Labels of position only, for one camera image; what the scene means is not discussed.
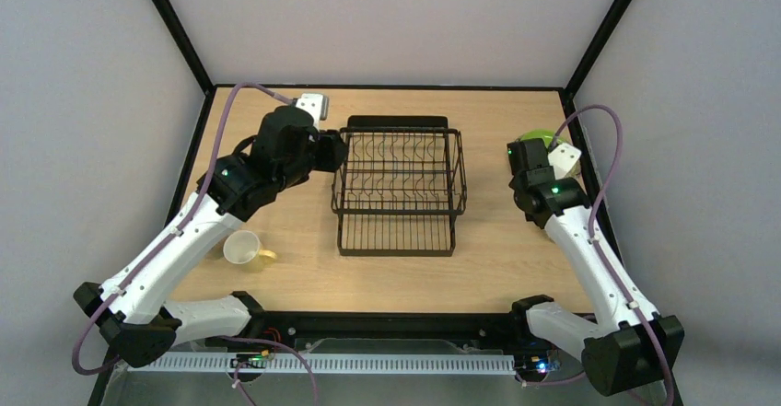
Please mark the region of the black wire dish rack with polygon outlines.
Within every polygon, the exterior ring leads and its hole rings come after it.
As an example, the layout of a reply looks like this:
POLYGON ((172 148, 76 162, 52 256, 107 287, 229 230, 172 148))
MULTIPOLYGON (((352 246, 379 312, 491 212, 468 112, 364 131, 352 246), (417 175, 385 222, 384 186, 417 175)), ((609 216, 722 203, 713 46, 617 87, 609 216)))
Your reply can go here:
POLYGON ((346 257, 449 257, 467 203, 461 133, 445 116, 354 115, 334 175, 336 245, 346 257))

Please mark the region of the black aluminium frame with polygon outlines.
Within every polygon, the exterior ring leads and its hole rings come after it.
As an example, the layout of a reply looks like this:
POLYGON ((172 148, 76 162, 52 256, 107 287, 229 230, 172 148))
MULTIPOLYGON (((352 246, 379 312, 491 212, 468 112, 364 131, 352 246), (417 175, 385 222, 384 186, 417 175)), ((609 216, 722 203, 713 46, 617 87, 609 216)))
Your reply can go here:
MULTIPOLYGON (((208 118, 211 114, 211 107, 216 97, 216 92, 220 88, 234 87, 234 84, 215 84, 211 81, 209 75, 201 62, 197 51, 194 49, 187 32, 175 11, 170 0, 151 0, 158 13, 160 14, 165 26, 169 30, 174 42, 177 44, 185 63, 190 67, 192 74, 204 93, 204 102, 198 115, 198 120, 192 134, 192 139, 188 148, 187 155, 181 174, 177 182, 171 205, 166 217, 166 224, 175 218, 175 213, 180 210, 180 204, 184 202, 187 180, 192 176, 193 166, 196 160, 196 151, 202 144, 204 131, 208 118)), ((577 120, 579 111, 575 110, 574 99, 576 93, 585 82, 591 68, 598 61, 598 58, 609 41, 612 33, 620 23, 625 11, 631 5, 633 0, 613 0, 612 4, 600 23, 594 37, 591 39, 588 48, 585 50, 580 62, 578 63, 574 74, 572 74, 565 87, 518 87, 518 86, 460 86, 460 85, 328 85, 328 84, 273 84, 271 87, 315 87, 324 89, 347 89, 347 90, 399 90, 399 91, 509 91, 509 92, 544 92, 554 91, 558 93, 562 108, 566 117, 565 128, 573 136, 573 141, 577 148, 586 148, 586 135, 581 123, 577 120)), ((608 181, 605 178, 598 185, 597 171, 591 154, 586 154, 585 159, 585 191, 584 193, 590 199, 596 200, 598 191, 607 191, 608 181)), ((597 209, 595 223, 604 224, 606 228, 607 244, 611 247, 616 246, 616 238, 612 230, 607 209, 597 209)), ((301 320, 305 327, 303 331, 311 331, 321 334, 333 332, 341 339, 442 339, 448 338, 455 340, 469 341, 472 336, 472 330, 466 326, 496 326, 502 325, 500 320, 507 317, 508 325, 515 326, 515 307, 509 314, 488 314, 488 313, 455 313, 455 314, 424 314, 424 313, 348 313, 348 312, 304 312, 304 311, 265 311, 269 321, 282 324, 283 319, 301 320)), ((117 364, 120 357, 125 363, 131 363, 124 358, 125 355, 119 351, 130 350, 124 343, 114 343, 115 337, 104 339, 109 344, 109 351, 106 353, 104 365, 109 363, 117 364)), ((104 400, 105 390, 108 387, 108 376, 99 376, 99 382, 93 389, 90 400, 87 405, 98 405, 99 401, 104 400)))

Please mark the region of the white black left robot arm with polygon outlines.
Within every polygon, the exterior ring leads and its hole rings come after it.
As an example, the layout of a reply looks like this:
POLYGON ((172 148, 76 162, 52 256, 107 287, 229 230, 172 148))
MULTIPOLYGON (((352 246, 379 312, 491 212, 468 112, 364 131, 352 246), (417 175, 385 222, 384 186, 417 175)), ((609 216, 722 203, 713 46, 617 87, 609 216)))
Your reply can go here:
POLYGON ((196 192, 152 244, 102 284, 81 284, 75 301, 131 367, 149 365, 184 342, 251 331, 262 307, 246 292, 201 302, 169 296, 217 243, 311 172, 336 171, 347 151, 339 131, 319 129, 309 112, 276 108, 256 135, 211 161, 196 192))

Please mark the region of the right controller board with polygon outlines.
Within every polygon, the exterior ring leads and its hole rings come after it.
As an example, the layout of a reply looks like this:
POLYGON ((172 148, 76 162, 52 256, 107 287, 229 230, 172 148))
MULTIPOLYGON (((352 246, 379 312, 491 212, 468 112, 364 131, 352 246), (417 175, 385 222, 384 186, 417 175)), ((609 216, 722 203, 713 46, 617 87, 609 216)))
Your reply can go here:
POLYGON ((546 353, 523 354, 515 356, 514 367, 517 372, 548 374, 560 369, 560 354, 553 350, 546 353))

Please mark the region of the yellow handled mug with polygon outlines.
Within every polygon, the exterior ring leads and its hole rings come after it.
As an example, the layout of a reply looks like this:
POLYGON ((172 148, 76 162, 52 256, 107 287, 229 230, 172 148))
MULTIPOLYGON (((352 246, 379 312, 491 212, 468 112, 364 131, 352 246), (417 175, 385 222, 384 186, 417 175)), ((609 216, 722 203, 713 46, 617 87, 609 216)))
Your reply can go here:
POLYGON ((247 230, 230 234, 222 253, 227 262, 247 273, 259 273, 278 260, 275 252, 267 249, 254 232, 247 230))

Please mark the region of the green plate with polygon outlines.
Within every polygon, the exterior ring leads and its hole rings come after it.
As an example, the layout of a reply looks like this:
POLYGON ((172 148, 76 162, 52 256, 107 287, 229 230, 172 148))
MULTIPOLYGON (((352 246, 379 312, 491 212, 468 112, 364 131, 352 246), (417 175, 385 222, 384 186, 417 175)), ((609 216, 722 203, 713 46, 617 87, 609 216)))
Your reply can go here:
POLYGON ((517 138, 518 141, 527 141, 532 139, 541 139, 548 151, 550 151, 552 147, 559 146, 560 144, 570 143, 570 141, 563 135, 556 135, 554 131, 545 129, 531 130, 517 138))

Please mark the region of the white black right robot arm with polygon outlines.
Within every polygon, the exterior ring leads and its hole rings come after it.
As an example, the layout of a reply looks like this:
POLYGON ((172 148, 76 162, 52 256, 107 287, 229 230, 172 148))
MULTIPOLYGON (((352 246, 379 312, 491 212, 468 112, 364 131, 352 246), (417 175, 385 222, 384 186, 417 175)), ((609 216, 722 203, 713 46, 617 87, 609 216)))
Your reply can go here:
POLYGON ((657 381, 673 388, 671 369, 684 338, 680 321, 662 316, 611 246, 601 243, 588 196, 575 179, 555 176, 543 140, 511 142, 507 155, 516 206, 565 254, 595 317, 584 319, 549 296, 529 296, 512 305, 518 332, 575 357, 605 397, 657 381))

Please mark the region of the controller board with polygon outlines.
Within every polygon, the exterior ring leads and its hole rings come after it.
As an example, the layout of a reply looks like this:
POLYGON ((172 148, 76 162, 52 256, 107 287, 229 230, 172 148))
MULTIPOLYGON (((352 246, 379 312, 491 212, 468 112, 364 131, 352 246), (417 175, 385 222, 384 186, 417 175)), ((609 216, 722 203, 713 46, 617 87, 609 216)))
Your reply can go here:
POLYGON ((238 353, 230 361, 231 369, 266 369, 273 360, 271 354, 238 353))
POLYGON ((553 350, 546 353, 523 354, 515 356, 514 367, 517 372, 548 374, 560 369, 560 354, 553 350))

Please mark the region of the left controller board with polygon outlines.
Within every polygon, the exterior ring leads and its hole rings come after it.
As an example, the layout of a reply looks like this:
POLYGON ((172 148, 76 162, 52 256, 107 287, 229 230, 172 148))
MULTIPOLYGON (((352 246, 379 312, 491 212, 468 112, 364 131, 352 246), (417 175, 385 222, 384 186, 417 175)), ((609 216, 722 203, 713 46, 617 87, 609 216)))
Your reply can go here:
POLYGON ((230 361, 231 369, 266 369, 273 360, 271 354, 238 353, 230 361))

